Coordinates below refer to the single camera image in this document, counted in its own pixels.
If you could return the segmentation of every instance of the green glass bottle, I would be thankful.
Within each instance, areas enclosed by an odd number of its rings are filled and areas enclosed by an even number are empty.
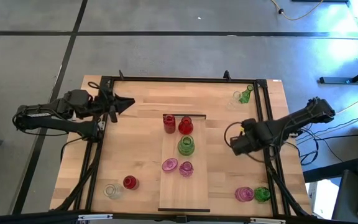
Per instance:
[[[178,142],[179,153],[184,156],[190,156],[194,152],[194,140],[190,135],[183,136]]]
[[[266,202],[270,199],[270,191],[266,187],[258,187],[255,189],[255,199],[258,202]]]

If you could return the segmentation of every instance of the wooden tabletop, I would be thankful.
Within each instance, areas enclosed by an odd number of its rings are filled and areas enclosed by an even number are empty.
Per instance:
[[[101,76],[86,75],[81,89],[91,95],[97,90],[87,83],[99,83]],[[287,101],[280,80],[267,80],[268,92],[274,119],[288,114]],[[246,90],[246,84],[236,83],[178,83],[178,82],[132,82],[116,81],[113,91],[119,96],[135,98],[136,103],[118,116],[118,123],[108,121],[94,190],[92,211],[116,213],[159,212],[160,175],[164,113],[206,114],[206,162],[208,171],[209,213],[198,215],[227,216],[272,216],[270,201],[260,203],[239,202],[234,197],[238,187],[268,187],[265,165],[249,159],[246,155],[235,156],[226,146],[223,133],[226,127],[236,121],[257,119],[255,96],[251,94],[247,104],[236,104],[232,100],[235,91]],[[260,90],[262,105],[264,99]],[[262,107],[267,119],[265,107]],[[239,126],[233,126],[227,136],[237,136]],[[70,133],[68,141],[78,138]],[[73,190],[80,176],[86,142],[73,142],[65,148],[62,164],[57,177],[50,208],[59,206]],[[253,152],[262,159],[262,151]],[[296,201],[311,213],[306,193],[298,151],[284,145],[281,150],[282,166],[286,186]],[[111,200],[103,194],[108,184],[120,183],[127,175],[140,181],[137,190],[124,190],[120,199]],[[81,201],[85,206],[87,186]],[[281,196],[276,186],[278,209],[283,213]]]

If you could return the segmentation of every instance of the gray floor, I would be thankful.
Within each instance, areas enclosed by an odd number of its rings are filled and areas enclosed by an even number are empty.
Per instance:
[[[80,0],[0,0],[0,30],[72,30]],[[289,16],[315,3],[279,1]],[[358,32],[345,4],[323,3],[303,20],[277,16],[263,1],[89,1],[80,30],[208,30],[264,32]],[[68,37],[0,37],[0,215],[9,213],[34,137],[15,130],[11,118],[21,104],[46,103],[58,74]],[[60,90],[79,88],[83,75],[222,77],[283,80],[290,111],[314,96],[335,110],[358,99],[358,86],[319,85],[318,77],[358,74],[358,40],[300,37],[77,37]],[[317,131],[358,117],[358,105]],[[357,132],[358,123],[333,133]],[[48,210],[64,137],[47,138],[24,212]],[[358,157],[358,141],[329,140],[342,159]],[[302,153],[313,142],[300,145]],[[337,163],[324,145],[304,170]]]

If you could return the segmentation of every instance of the red vase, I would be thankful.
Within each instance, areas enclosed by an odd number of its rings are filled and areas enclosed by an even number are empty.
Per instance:
[[[183,117],[179,124],[179,132],[182,134],[190,134],[193,131],[193,123],[191,123],[190,117]]]
[[[172,114],[167,114],[163,117],[164,121],[164,130],[168,134],[172,134],[175,132],[176,129],[176,123],[175,123],[175,117]]]
[[[139,181],[131,175],[124,178],[123,184],[129,190],[136,190],[139,187]]]

